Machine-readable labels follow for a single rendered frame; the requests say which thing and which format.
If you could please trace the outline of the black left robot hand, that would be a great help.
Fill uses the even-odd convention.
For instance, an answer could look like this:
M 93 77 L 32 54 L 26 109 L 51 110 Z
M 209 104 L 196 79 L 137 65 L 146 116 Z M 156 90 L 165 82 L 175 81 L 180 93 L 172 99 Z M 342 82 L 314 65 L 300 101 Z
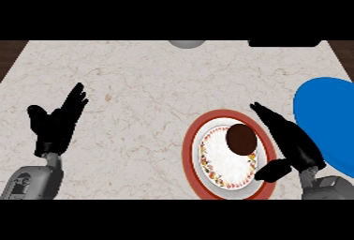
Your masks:
M 87 103 L 84 85 L 79 82 L 62 106 L 51 113 L 47 113 L 38 105 L 28 107 L 31 130 L 36 136 L 34 149 L 36 157 L 41 158 L 48 153 L 60 156 L 64 153 Z

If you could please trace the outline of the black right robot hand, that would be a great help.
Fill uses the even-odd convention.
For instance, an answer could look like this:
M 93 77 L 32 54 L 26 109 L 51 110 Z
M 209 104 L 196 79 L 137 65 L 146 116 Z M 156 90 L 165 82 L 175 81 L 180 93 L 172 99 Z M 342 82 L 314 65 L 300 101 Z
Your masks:
M 250 105 L 250 108 L 270 130 L 283 155 L 283 158 L 271 160 L 256 171 L 253 179 L 274 183 L 292 169 L 299 173 L 311 167 L 321 170 L 326 167 L 321 151 L 299 126 L 258 102 Z

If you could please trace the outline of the blue plate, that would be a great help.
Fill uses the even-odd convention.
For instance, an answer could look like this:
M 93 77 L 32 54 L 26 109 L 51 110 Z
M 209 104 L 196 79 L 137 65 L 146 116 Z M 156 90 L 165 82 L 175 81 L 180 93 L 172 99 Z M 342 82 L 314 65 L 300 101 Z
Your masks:
M 354 178 L 354 83 L 330 77 L 306 81 L 293 96 L 293 115 L 324 161 Z

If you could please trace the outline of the chocolate brown cupcake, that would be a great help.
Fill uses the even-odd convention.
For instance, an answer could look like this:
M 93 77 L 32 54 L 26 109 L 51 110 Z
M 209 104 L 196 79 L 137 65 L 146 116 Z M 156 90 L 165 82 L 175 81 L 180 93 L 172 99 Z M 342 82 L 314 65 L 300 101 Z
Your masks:
M 230 150 L 239 156 L 247 156 L 256 148 L 256 136 L 253 130 L 243 124 L 234 124 L 225 134 Z

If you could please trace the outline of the red-rimmed floral white plate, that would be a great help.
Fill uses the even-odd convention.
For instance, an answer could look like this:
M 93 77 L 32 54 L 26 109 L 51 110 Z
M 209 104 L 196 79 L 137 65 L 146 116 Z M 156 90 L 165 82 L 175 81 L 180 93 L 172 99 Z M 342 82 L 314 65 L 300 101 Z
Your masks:
M 239 156 L 227 145 L 227 130 L 233 125 L 244 125 L 253 131 L 255 150 L 246 156 Z M 275 158 L 268 135 L 243 113 L 213 110 L 196 118 L 182 143 L 182 166 L 200 199 L 268 199 L 275 184 L 255 181 L 255 172 Z

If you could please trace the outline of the black appliance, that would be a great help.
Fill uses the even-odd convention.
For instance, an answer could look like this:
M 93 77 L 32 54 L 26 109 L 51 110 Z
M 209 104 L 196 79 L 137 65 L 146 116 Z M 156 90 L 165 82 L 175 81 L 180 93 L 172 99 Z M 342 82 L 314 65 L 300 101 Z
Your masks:
M 320 40 L 249 40 L 250 47 L 315 47 Z

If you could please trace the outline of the grey round object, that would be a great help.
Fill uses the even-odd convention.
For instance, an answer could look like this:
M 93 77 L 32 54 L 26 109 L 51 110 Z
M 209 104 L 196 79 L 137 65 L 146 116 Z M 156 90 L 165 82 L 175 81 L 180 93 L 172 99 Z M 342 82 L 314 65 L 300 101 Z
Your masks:
M 205 43 L 203 40 L 171 40 L 169 44 L 180 49 L 193 49 Z

